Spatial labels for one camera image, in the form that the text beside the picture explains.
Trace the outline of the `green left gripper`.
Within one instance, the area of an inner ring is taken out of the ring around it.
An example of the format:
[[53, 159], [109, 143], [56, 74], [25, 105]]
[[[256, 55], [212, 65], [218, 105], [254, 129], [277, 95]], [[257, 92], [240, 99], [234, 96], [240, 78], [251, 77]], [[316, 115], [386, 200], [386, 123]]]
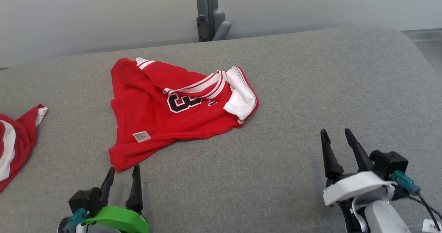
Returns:
[[148, 222], [139, 215], [143, 210], [142, 182], [139, 164], [135, 164], [133, 168], [133, 183], [129, 198], [126, 200], [126, 209], [118, 206], [107, 206], [109, 192], [114, 178], [115, 168], [110, 167], [100, 188], [100, 200], [103, 208], [95, 217], [86, 218], [83, 223], [88, 225], [97, 223], [126, 233], [150, 232]]

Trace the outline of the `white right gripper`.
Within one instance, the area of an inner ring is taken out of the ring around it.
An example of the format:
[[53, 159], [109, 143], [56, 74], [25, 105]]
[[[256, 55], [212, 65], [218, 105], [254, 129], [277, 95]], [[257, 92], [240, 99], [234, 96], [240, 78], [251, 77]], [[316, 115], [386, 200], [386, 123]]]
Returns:
[[[325, 205], [339, 206], [347, 233], [392, 232], [394, 225], [388, 223], [388, 220], [396, 218], [396, 211], [390, 205], [395, 191], [394, 183], [384, 181], [371, 172], [374, 164], [369, 155], [349, 128], [344, 132], [353, 150], [359, 173], [327, 186], [323, 191]], [[344, 169], [333, 153], [326, 129], [321, 130], [320, 136], [325, 177], [337, 179], [344, 173]]]

